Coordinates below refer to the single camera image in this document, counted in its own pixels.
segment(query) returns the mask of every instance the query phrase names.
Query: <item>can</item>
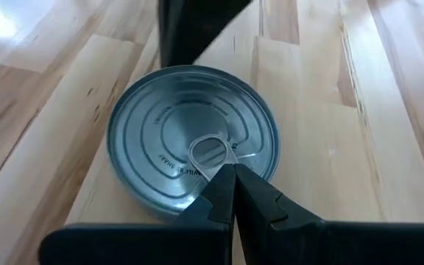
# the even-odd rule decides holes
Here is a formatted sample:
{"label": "can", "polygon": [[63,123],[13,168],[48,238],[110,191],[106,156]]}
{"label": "can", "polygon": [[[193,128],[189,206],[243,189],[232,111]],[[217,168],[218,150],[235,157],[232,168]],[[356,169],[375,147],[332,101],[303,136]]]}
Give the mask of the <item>can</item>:
{"label": "can", "polygon": [[[128,88],[110,117],[107,150],[117,177],[137,198],[160,215],[176,216],[207,185],[188,148],[209,134],[271,180],[280,152],[271,111],[245,82],[204,66],[163,68]],[[206,146],[200,157],[213,163],[222,152]]]}

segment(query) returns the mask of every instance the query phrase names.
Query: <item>pull tab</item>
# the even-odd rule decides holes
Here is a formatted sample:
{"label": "pull tab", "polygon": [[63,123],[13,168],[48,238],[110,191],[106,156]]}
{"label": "pull tab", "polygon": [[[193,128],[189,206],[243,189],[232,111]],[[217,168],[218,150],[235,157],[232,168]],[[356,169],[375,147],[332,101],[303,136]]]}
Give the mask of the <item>pull tab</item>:
{"label": "pull tab", "polygon": [[[214,146],[212,149],[209,149],[207,153],[212,153],[213,151],[218,153],[212,155],[212,158],[207,160],[202,159],[199,163],[197,162],[197,157],[199,155],[204,155],[203,149],[205,146]],[[212,180],[213,176],[217,174],[223,165],[236,164],[239,162],[230,144],[220,136],[214,134],[204,135],[192,141],[189,146],[188,157],[192,166],[196,168],[208,182]],[[219,162],[209,163],[211,160],[218,160]]]}

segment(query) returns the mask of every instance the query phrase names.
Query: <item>metal can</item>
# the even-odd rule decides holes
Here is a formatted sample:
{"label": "metal can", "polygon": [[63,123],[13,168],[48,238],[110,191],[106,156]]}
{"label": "metal can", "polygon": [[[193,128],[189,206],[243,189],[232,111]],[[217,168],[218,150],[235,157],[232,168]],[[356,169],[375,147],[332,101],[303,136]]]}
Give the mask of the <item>metal can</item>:
{"label": "metal can", "polygon": [[[178,215],[207,185],[188,160],[192,141],[219,135],[267,181],[278,165],[278,128],[264,100],[245,82],[204,66],[164,68],[121,96],[110,117],[107,150],[123,184],[149,208]],[[205,147],[203,161],[223,155]]]}

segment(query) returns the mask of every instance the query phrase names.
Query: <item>wood grain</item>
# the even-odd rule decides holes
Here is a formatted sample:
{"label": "wood grain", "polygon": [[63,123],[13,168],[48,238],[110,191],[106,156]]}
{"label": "wood grain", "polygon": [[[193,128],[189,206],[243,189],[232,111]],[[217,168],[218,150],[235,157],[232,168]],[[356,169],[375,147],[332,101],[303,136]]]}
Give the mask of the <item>wood grain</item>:
{"label": "wood grain", "polygon": [[58,1],[34,30],[15,47],[3,64],[43,73],[75,38],[101,1]]}
{"label": "wood grain", "polygon": [[424,15],[404,1],[370,7],[424,157]]}
{"label": "wood grain", "polygon": [[[0,34],[0,264],[36,264],[64,223],[161,222],[116,179],[104,136],[160,67],[156,4],[0,1],[16,28]],[[286,196],[326,219],[424,222],[424,0],[255,0],[196,63],[265,99]]]}
{"label": "wood grain", "polygon": [[0,29],[0,64],[11,49],[47,14],[52,5],[53,0],[0,1],[0,14],[7,15],[3,21],[0,17],[0,24],[6,26]]}
{"label": "wood grain", "polygon": [[[63,223],[102,136],[99,117],[127,84],[122,75],[130,75],[137,51],[134,43],[91,37],[7,159],[0,171],[0,264],[33,260],[41,237]],[[93,62],[92,54],[100,56]]]}
{"label": "wood grain", "polygon": [[381,220],[358,112],[309,98],[300,87],[300,48],[258,40],[256,88],[281,135],[272,183],[327,219]]}
{"label": "wood grain", "polygon": [[96,34],[145,44],[156,22],[156,3],[155,0],[112,0]]}
{"label": "wood grain", "polygon": [[299,44],[297,0],[260,0],[260,3],[261,34],[272,40]]}
{"label": "wood grain", "polygon": [[32,71],[0,66],[0,170],[58,81]]}
{"label": "wood grain", "polygon": [[387,221],[424,222],[424,161],[384,46],[365,1],[349,1],[344,8],[346,48],[370,135],[382,211]]}
{"label": "wood grain", "polygon": [[[152,31],[130,77],[130,83],[152,70],[158,51],[158,30]],[[78,193],[66,222],[157,222],[135,201],[110,167],[105,138]]]}

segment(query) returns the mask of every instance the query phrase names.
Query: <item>wooden plank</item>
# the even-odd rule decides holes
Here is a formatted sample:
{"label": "wooden plank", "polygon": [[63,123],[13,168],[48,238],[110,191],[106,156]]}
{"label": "wooden plank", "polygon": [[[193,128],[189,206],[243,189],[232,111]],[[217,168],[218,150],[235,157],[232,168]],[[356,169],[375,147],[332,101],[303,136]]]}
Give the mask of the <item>wooden plank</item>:
{"label": "wooden plank", "polygon": [[43,73],[70,41],[77,37],[78,32],[85,29],[91,16],[99,16],[95,13],[99,13],[100,5],[101,0],[58,1],[34,30],[13,49],[3,64]]}
{"label": "wooden plank", "polygon": [[156,7],[156,0],[112,0],[96,34],[145,44],[156,22]]}
{"label": "wooden plank", "polygon": [[59,80],[0,66],[0,169]]}
{"label": "wooden plank", "polygon": [[247,265],[244,259],[243,247],[241,245],[241,238],[239,233],[239,226],[235,219],[235,227],[233,228],[232,240],[232,264],[233,265]]}
{"label": "wooden plank", "polygon": [[7,159],[0,171],[0,264],[34,262],[40,240],[65,221],[140,49],[91,37]]}
{"label": "wooden plank", "polygon": [[358,112],[309,98],[300,87],[300,48],[258,39],[256,88],[275,114],[281,156],[272,183],[326,219],[378,221]]}
{"label": "wooden plank", "polygon": [[300,0],[302,88],[326,102],[355,107],[351,77],[342,45],[339,0]]}
{"label": "wooden plank", "polygon": [[377,0],[370,2],[370,8],[424,157],[424,16],[421,13],[422,7],[420,5],[414,7],[404,1],[387,5],[385,0]]}
{"label": "wooden plank", "polygon": [[0,63],[53,5],[52,0],[0,1]]}
{"label": "wooden plank", "polygon": [[[152,70],[158,51],[158,30],[152,31],[129,83]],[[156,222],[116,179],[110,167],[105,138],[99,146],[66,223],[74,222]]]}
{"label": "wooden plank", "polygon": [[253,1],[245,8],[210,44],[196,64],[226,71],[250,84],[253,37],[259,35],[259,8],[259,1]]}
{"label": "wooden plank", "polygon": [[424,222],[423,157],[375,22],[367,15],[369,6],[358,0],[345,2],[341,9],[384,217],[391,222]]}
{"label": "wooden plank", "polygon": [[299,44],[297,0],[260,0],[261,35],[287,43]]}

